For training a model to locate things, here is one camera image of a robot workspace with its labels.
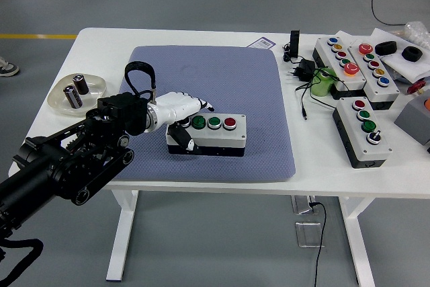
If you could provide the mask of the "white and black robot left hand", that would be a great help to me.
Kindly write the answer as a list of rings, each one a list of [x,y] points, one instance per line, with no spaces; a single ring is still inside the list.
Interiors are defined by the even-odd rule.
[[[193,97],[188,93],[166,93],[159,96],[155,104],[148,105],[147,114],[150,116],[151,123],[150,126],[146,126],[146,130],[152,132],[166,124],[168,125],[167,132],[169,136],[179,147],[195,155],[200,155],[202,153],[201,149],[180,122],[204,108],[211,112],[214,111],[212,105],[207,101]]]

